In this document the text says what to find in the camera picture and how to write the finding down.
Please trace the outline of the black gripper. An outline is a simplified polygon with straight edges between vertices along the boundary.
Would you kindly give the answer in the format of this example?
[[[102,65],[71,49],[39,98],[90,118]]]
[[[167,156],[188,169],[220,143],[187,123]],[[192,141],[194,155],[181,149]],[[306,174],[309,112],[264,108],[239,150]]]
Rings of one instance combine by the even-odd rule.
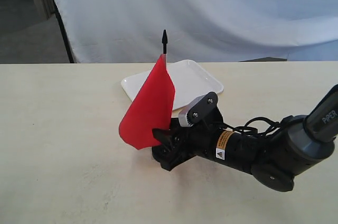
[[[210,114],[192,127],[182,127],[178,118],[171,118],[170,129],[152,129],[159,146],[151,148],[152,157],[161,168],[171,171],[195,156],[210,158],[212,138],[222,131],[223,117],[216,107]]]

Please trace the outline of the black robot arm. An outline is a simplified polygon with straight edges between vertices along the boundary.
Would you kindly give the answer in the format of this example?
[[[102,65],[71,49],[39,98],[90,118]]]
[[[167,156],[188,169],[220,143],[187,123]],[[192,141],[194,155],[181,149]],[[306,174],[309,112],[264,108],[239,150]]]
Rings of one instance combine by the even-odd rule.
[[[199,96],[173,118],[168,130],[154,128],[159,146],[153,158],[171,171],[195,156],[252,175],[279,192],[294,188],[295,176],[330,157],[337,137],[337,87],[308,115],[279,122],[266,117],[259,132],[250,122],[232,127],[223,121],[215,92]]]

